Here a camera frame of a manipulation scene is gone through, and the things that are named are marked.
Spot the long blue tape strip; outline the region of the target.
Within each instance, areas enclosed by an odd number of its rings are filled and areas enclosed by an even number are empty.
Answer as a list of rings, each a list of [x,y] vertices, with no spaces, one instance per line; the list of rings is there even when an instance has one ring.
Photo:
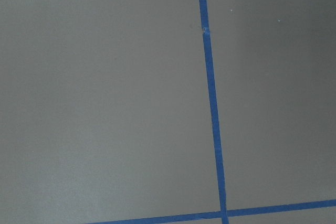
[[[229,223],[226,209],[226,190],[225,190],[225,175],[222,153],[221,133],[219,127],[217,96],[215,74],[212,56],[211,32],[209,29],[207,0],[199,0],[199,10],[201,16],[201,27],[204,45],[205,66],[207,74],[207,85],[209,104],[211,110],[212,132],[216,162],[216,174],[219,193],[220,216],[222,223]]]

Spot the crossing blue tape strip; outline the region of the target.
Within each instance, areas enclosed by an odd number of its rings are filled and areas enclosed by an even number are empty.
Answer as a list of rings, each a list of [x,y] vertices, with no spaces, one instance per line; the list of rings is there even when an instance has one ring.
[[[296,204],[276,205],[276,206],[234,209],[234,210],[226,211],[226,217],[261,215],[261,214],[271,214],[271,213],[277,213],[277,212],[328,208],[328,207],[335,207],[335,199],[323,200],[323,201],[302,202],[302,203],[296,203]],[[195,221],[195,220],[203,220],[203,219],[218,219],[218,218],[222,218],[222,216],[223,216],[223,213],[221,213],[220,211],[213,211],[213,212],[200,212],[200,213],[185,214],[185,215],[105,221],[105,222],[99,222],[99,223],[173,223],[173,222]]]

